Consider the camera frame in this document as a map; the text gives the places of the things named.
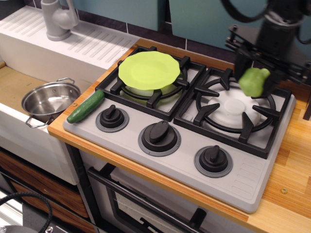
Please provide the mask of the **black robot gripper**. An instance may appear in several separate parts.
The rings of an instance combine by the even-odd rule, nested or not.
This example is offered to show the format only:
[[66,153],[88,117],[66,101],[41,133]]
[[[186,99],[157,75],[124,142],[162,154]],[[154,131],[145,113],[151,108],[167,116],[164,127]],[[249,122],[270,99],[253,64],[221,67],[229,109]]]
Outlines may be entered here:
[[225,45],[234,50],[237,81],[257,61],[270,70],[255,79],[252,97],[270,95],[283,79],[304,83],[311,79],[311,59],[295,44],[297,25],[265,20],[260,28],[233,24]]

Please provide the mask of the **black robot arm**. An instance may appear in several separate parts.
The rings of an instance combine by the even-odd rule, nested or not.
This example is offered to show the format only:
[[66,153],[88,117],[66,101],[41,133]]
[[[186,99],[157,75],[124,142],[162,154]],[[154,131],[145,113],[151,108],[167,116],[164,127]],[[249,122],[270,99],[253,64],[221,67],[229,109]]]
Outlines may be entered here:
[[297,46],[300,27],[311,14],[309,0],[269,0],[263,11],[249,17],[229,0],[222,1],[228,14],[241,23],[263,19],[260,28],[231,25],[226,46],[235,51],[234,77],[249,97],[269,95],[282,80],[304,83],[311,77],[311,58]]

